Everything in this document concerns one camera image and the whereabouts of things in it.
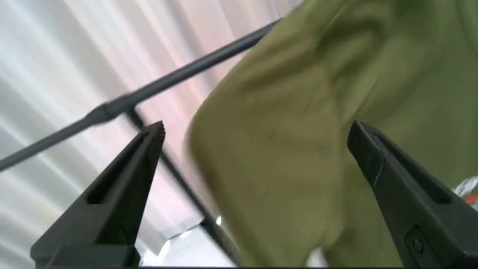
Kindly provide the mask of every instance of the sheer curtain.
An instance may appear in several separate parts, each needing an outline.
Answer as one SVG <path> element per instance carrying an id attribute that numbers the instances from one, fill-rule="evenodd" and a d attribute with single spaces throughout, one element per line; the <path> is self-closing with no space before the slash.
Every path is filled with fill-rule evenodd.
<path id="1" fill-rule="evenodd" d="M 299 0 L 0 1 L 0 157 L 284 16 Z M 139 106 L 163 120 L 183 174 L 187 125 L 240 56 Z M 0 174 L 0 267 L 32 268 L 29 248 L 136 131 L 124 117 Z M 137 247 L 158 254 L 201 217 L 160 165 Z"/>

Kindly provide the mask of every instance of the white fabric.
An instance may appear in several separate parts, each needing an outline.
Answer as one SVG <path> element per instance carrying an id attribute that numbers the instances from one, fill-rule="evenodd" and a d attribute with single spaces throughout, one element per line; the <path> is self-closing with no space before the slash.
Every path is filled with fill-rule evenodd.
<path id="1" fill-rule="evenodd" d="M 284 16 L 299 0 L 0 1 L 0 158 Z M 190 180 L 184 132 L 233 58 L 139 106 L 163 120 L 165 148 Z M 0 268 L 32 268 L 29 248 L 134 137 L 120 117 L 0 174 Z M 200 216 L 163 167 L 149 195 L 138 249 Z"/>

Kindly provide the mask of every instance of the olive green fabric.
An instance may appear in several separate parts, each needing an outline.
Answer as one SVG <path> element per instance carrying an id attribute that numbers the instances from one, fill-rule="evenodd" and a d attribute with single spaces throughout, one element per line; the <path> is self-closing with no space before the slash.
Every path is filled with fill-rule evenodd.
<path id="1" fill-rule="evenodd" d="M 464 4 L 304 1 L 220 82 L 189 148 L 241 265 L 301 266 L 315 247 L 331 266 L 401 265 L 347 134 L 377 127 L 450 188 L 477 174 Z"/>

